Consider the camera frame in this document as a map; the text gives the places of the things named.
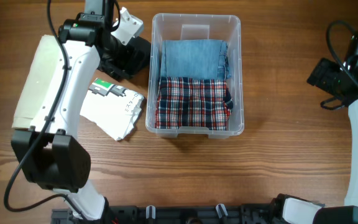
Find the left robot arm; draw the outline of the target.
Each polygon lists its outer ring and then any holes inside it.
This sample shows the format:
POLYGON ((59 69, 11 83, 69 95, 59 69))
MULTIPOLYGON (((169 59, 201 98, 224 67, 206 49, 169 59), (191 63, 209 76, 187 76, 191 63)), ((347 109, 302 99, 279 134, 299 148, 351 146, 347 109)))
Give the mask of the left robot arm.
POLYGON ((117 1, 89 1, 85 12, 52 29, 60 49, 54 74, 29 127, 16 129, 11 140, 18 160, 14 175, 23 173, 63 198, 77 223, 117 223, 107 198, 88 179, 91 158, 76 135, 94 72, 115 72, 114 63, 128 58, 126 43, 114 36, 120 24, 117 1))

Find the black garment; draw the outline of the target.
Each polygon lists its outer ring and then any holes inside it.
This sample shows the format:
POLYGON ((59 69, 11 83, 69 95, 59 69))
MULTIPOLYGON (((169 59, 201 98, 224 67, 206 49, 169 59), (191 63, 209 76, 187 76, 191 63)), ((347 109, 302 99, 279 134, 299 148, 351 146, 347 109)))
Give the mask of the black garment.
POLYGON ((125 72, 125 71, 103 72, 117 81, 130 80, 140 70, 145 68, 150 63, 151 43, 148 40, 145 40, 142 37, 136 37, 135 39, 132 39, 126 46, 128 47, 131 46, 134 48, 134 53, 132 54, 132 58, 133 58, 133 62, 135 63, 135 71, 134 72, 125 72))

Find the red navy plaid shirt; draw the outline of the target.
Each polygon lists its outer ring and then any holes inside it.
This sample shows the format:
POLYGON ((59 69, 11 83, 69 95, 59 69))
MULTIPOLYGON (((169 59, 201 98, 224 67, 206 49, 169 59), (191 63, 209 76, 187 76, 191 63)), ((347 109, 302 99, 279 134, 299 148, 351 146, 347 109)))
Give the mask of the red navy plaid shirt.
POLYGON ((162 77, 159 81, 155 127, 198 127, 225 131, 233 107, 225 80, 162 77))

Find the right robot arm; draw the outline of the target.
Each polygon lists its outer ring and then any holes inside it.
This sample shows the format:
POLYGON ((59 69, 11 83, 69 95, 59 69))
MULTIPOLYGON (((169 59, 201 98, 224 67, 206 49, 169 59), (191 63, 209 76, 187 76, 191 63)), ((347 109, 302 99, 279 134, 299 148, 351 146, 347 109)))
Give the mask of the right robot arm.
POLYGON ((269 208, 268 222, 358 223, 358 31, 354 32, 344 60, 322 58, 307 82, 339 100, 334 109, 346 107, 352 131, 351 177, 344 205, 324 207, 289 195, 278 195, 269 208))

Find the blue denim jeans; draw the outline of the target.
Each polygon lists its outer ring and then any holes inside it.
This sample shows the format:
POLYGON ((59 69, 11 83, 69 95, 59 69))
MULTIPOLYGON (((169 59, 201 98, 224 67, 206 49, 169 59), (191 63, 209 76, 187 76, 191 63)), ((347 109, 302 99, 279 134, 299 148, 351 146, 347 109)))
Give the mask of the blue denim jeans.
POLYGON ((228 44, 224 40, 165 40, 160 76, 227 80, 231 78, 227 52, 228 44))

